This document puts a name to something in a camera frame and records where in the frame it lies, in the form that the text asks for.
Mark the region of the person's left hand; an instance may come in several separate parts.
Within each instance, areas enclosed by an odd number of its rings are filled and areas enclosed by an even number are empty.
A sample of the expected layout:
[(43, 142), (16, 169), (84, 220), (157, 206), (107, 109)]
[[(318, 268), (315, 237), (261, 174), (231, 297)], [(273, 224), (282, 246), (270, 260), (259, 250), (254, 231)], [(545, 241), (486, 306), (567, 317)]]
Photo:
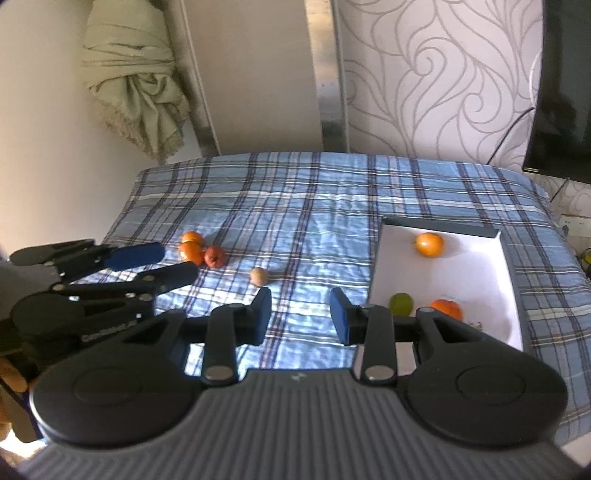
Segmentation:
[(1, 358), (1, 440), (13, 432), (23, 443), (42, 438), (29, 406), (29, 384), (17, 368)]

